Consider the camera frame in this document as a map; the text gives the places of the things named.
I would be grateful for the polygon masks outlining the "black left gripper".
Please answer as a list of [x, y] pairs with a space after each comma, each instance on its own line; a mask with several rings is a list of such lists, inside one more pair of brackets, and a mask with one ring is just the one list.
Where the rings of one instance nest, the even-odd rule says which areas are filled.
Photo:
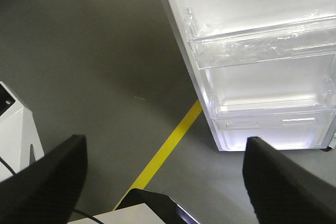
[[182, 206], [165, 194], [134, 188], [110, 212], [85, 217], [72, 223], [199, 223]]

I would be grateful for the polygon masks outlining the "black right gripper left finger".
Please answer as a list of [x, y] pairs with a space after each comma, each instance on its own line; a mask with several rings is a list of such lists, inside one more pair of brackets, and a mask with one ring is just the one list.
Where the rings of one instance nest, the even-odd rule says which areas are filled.
[[67, 223], [87, 175], [87, 139], [73, 135], [1, 182], [1, 223]]

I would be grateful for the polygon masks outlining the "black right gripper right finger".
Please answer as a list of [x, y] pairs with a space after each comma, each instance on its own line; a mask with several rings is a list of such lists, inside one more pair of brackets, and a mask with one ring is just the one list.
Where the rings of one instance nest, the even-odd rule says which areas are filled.
[[242, 169], [259, 223], [335, 223], [335, 187], [259, 137], [248, 137]]

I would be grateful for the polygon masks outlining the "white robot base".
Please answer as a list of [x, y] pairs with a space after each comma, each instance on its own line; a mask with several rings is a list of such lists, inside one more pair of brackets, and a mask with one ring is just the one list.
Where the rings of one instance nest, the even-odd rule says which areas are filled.
[[32, 111], [1, 82], [1, 181], [30, 165], [30, 156], [41, 159], [45, 153]]

